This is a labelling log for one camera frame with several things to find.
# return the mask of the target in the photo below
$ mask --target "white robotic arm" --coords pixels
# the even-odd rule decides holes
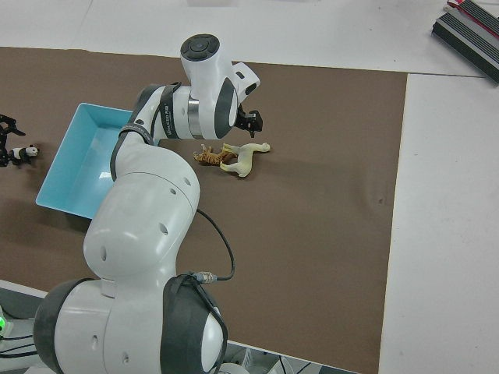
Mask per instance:
[[[262,121],[241,102],[260,81],[232,65],[218,39],[182,45],[191,87],[149,86],[139,97],[111,158],[115,184],[83,244],[99,280],[52,290],[37,311],[41,359],[65,374],[201,374],[217,371],[227,330],[213,299],[191,274],[176,276],[179,246],[200,186],[160,139],[220,139],[234,126],[253,135]]]

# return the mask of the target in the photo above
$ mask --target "panda figurine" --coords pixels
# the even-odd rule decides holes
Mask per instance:
[[[31,158],[38,155],[39,149],[31,144],[26,148],[13,148],[9,151],[9,159],[14,165],[24,162],[31,164]]]

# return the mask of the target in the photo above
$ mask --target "blue tray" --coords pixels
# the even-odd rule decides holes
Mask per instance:
[[[93,218],[112,187],[111,153],[131,114],[80,104],[41,186],[37,204]]]

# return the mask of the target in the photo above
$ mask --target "brown mat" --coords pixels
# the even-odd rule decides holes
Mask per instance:
[[[406,74],[251,64],[262,86],[245,102],[268,142],[244,179],[192,159],[200,144],[166,141],[193,166],[200,208],[237,260],[210,286],[229,338],[357,372],[377,372]],[[0,113],[36,143],[33,165],[0,169],[0,278],[49,290],[92,275],[82,254],[89,221],[34,200],[78,103],[131,109],[149,83],[187,83],[175,58],[0,48]],[[196,217],[178,270],[227,273],[220,238]]]

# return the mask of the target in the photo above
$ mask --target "white floor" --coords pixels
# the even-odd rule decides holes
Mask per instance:
[[[478,3],[499,16],[499,0]],[[407,87],[380,374],[488,374],[499,372],[499,91],[431,36],[444,5],[0,0],[0,45],[178,56],[184,39],[203,32],[238,61],[416,73]]]

